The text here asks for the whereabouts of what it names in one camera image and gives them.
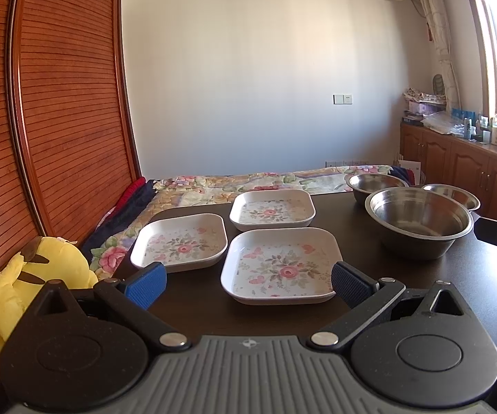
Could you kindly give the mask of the large steel bowl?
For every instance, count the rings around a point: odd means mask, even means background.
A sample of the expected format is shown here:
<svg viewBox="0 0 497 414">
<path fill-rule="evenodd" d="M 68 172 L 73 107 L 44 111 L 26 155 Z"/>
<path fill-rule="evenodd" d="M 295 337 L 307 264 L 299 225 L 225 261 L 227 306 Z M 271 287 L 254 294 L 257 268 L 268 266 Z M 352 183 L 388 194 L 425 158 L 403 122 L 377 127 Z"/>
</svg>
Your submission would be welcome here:
<svg viewBox="0 0 497 414">
<path fill-rule="evenodd" d="M 473 216 L 462 204 L 420 188 L 375 191 L 367 196 L 365 209 L 379 226 L 382 244 L 405 258 L 437 260 L 474 228 Z"/>
</svg>

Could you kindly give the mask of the medium steel bowl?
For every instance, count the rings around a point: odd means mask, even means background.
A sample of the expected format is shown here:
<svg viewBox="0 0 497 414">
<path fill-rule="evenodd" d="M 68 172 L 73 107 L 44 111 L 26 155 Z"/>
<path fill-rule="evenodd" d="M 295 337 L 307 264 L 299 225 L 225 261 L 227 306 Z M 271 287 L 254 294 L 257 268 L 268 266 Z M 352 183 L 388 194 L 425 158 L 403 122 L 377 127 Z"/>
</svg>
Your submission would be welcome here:
<svg viewBox="0 0 497 414">
<path fill-rule="evenodd" d="M 408 187 L 404 180 L 385 174 L 354 174 L 346 176 L 345 182 L 351 188 L 356 202 L 361 206 L 365 204 L 366 198 L 375 191 Z"/>
</svg>

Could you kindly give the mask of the small steel bowl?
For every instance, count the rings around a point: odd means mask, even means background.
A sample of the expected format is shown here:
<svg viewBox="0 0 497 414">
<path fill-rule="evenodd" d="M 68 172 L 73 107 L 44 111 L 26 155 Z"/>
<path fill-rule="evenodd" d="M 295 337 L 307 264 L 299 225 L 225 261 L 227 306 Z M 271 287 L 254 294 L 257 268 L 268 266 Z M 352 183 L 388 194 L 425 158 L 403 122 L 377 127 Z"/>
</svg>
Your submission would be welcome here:
<svg viewBox="0 0 497 414">
<path fill-rule="evenodd" d="M 453 185 L 432 183 L 424 185 L 422 189 L 425 191 L 432 191 L 439 195 L 445 195 L 463 205 L 469 211 L 477 211 L 481 207 L 480 200 L 474 194 Z"/>
</svg>

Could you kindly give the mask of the wooden low cabinet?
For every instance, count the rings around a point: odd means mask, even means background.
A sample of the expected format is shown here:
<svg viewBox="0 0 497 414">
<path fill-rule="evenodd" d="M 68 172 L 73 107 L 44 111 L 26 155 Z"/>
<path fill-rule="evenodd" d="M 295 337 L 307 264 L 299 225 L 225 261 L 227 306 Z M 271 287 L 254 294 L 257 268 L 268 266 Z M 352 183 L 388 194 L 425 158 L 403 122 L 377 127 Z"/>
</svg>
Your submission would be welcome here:
<svg viewBox="0 0 497 414">
<path fill-rule="evenodd" d="M 480 201 L 478 214 L 497 220 L 497 146 L 401 124 L 400 154 L 420 163 L 425 182 L 469 191 Z"/>
</svg>

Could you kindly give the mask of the yellow plush toy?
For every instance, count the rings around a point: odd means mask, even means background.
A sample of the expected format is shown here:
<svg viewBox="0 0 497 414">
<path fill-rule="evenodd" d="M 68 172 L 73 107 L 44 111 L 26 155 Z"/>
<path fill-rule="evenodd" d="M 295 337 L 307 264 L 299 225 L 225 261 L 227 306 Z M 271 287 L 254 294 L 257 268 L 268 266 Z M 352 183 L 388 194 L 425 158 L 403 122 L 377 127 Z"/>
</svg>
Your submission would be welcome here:
<svg viewBox="0 0 497 414">
<path fill-rule="evenodd" d="M 33 238 L 0 271 L 0 352 L 43 285 L 54 279 L 73 290 L 98 282 L 75 244 L 53 236 Z"/>
</svg>

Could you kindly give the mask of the floral bed quilt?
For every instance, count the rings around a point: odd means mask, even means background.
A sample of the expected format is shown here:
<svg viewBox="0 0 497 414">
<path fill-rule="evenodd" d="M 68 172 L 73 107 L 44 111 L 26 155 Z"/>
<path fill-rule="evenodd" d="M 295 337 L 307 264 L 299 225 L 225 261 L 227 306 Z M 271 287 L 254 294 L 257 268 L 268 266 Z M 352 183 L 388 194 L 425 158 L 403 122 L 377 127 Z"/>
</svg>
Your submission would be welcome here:
<svg viewBox="0 0 497 414">
<path fill-rule="evenodd" d="M 140 230 L 160 212 L 175 207 L 220 205 L 247 191 L 296 189 L 311 195 L 345 193 L 345 177 L 390 174 L 391 166 L 333 166 L 289 173 L 260 172 L 234 176 L 142 178 L 121 196 L 80 250 L 99 278 L 119 267 Z"/>
</svg>

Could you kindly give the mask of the bottles on windowsill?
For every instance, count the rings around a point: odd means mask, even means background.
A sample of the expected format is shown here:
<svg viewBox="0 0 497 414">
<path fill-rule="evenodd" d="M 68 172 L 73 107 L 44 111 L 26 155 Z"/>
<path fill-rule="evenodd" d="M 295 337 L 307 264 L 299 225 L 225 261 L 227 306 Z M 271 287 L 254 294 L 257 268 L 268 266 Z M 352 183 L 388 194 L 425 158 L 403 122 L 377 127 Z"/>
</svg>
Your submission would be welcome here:
<svg viewBox="0 0 497 414">
<path fill-rule="evenodd" d="M 476 112 L 451 110 L 451 136 L 497 153 L 497 115 L 488 118 Z"/>
</svg>

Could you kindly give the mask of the white paper bag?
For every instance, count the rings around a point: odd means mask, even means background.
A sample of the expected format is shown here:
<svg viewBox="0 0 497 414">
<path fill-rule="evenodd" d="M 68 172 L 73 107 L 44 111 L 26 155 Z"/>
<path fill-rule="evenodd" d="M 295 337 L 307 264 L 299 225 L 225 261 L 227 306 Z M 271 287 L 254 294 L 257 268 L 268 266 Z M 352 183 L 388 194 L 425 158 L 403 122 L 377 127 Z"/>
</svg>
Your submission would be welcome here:
<svg viewBox="0 0 497 414">
<path fill-rule="evenodd" d="M 406 170 L 409 183 L 412 186 L 419 186 L 422 184 L 423 178 L 421 176 L 421 163 L 419 161 L 399 160 L 398 166 Z"/>
</svg>

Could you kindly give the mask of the floral square plate left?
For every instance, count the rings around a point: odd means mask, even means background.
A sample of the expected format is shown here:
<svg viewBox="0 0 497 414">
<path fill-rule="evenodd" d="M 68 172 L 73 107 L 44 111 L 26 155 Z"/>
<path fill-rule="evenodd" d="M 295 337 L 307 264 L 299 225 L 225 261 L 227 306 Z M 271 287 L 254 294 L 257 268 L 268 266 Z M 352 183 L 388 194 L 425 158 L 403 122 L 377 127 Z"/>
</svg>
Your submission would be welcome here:
<svg viewBox="0 0 497 414">
<path fill-rule="evenodd" d="M 217 264 L 228 245 L 224 220 L 217 214 L 156 220 L 140 231 L 130 262 L 136 268 L 161 263 L 168 273 L 196 270 Z"/>
</svg>

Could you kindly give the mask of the floral square plate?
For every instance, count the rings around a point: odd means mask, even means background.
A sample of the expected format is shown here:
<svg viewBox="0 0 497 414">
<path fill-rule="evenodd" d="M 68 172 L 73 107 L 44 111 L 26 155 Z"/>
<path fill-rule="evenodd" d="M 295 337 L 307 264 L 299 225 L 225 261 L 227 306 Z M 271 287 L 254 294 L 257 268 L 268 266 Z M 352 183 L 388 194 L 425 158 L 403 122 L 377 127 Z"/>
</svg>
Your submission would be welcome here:
<svg viewBox="0 0 497 414">
<path fill-rule="evenodd" d="M 236 236 L 220 276 L 225 292 L 250 306 L 319 304 L 335 297 L 335 237 L 316 227 L 260 229 Z"/>
<path fill-rule="evenodd" d="M 308 227 L 316 214 L 313 200 L 307 191 L 248 191 L 234 199 L 230 222 L 241 232 Z"/>
<path fill-rule="evenodd" d="M 217 214 L 156 220 L 140 231 L 130 262 L 136 268 L 161 263 L 168 273 L 196 270 L 217 264 L 228 245 L 224 220 Z"/>
</svg>

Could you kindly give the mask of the clutter pile on cabinet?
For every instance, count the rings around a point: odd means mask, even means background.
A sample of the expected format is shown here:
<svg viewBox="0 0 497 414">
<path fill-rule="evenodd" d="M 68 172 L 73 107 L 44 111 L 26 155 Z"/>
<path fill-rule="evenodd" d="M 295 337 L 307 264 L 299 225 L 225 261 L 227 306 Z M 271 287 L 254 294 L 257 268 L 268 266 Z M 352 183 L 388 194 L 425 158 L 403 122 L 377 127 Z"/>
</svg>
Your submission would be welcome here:
<svg viewBox="0 0 497 414">
<path fill-rule="evenodd" d="M 408 88 L 402 95 L 406 109 L 402 124 L 425 127 L 437 134 L 463 137 L 467 121 L 473 126 L 476 115 L 472 111 L 451 108 L 448 111 L 444 79 L 440 74 L 433 77 L 433 93 Z"/>
</svg>

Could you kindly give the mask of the floral square plate front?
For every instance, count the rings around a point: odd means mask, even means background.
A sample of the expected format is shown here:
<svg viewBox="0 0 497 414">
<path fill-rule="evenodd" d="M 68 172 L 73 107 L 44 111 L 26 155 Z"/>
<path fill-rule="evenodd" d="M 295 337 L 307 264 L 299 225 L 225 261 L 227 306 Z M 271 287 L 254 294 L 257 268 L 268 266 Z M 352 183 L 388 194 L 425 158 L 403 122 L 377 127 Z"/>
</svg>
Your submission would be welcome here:
<svg viewBox="0 0 497 414">
<path fill-rule="evenodd" d="M 250 306 L 319 304 L 335 297 L 335 237 L 316 227 L 260 229 L 236 236 L 220 276 L 225 292 Z"/>
</svg>

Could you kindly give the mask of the wooden louvered wardrobe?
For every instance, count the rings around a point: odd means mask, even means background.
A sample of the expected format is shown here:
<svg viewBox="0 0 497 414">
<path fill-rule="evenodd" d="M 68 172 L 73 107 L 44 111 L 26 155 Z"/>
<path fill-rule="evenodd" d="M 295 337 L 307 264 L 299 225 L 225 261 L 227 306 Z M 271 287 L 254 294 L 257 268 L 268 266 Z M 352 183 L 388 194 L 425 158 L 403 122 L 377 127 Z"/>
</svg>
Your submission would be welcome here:
<svg viewBox="0 0 497 414">
<path fill-rule="evenodd" d="M 121 0 L 0 0 L 0 268 L 85 240 L 140 174 Z"/>
</svg>

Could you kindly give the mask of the floral square plate back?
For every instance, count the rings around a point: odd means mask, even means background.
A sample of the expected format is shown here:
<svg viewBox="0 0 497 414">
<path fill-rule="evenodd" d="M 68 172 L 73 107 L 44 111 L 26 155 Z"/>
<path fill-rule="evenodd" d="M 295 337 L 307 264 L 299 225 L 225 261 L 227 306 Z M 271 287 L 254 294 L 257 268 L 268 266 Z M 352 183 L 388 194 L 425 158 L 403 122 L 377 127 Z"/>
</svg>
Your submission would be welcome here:
<svg viewBox="0 0 497 414">
<path fill-rule="evenodd" d="M 230 222 L 241 232 L 308 227 L 316 214 L 313 200 L 307 191 L 248 191 L 234 199 Z"/>
</svg>

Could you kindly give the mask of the patterned curtain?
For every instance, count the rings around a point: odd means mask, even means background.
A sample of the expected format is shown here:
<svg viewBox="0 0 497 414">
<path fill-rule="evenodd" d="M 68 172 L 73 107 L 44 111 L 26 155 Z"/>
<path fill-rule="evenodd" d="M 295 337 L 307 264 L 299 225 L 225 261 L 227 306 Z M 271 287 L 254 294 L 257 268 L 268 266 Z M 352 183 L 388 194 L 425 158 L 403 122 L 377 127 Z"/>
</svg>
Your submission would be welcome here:
<svg viewBox="0 0 497 414">
<path fill-rule="evenodd" d="M 448 112 L 461 108 L 461 96 L 452 59 L 452 42 L 448 12 L 444 0 L 419 0 L 430 28 L 436 57 L 444 81 Z"/>
</svg>

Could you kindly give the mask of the wall switch plate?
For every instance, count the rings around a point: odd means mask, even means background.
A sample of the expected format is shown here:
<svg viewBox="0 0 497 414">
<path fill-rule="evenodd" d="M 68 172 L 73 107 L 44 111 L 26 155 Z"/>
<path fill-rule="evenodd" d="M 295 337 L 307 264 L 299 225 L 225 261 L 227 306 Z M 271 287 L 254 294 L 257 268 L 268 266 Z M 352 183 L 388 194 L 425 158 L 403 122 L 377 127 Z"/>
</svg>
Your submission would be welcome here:
<svg viewBox="0 0 497 414">
<path fill-rule="evenodd" d="M 352 105 L 353 96 L 350 93 L 335 93 L 332 96 L 335 105 Z"/>
</svg>

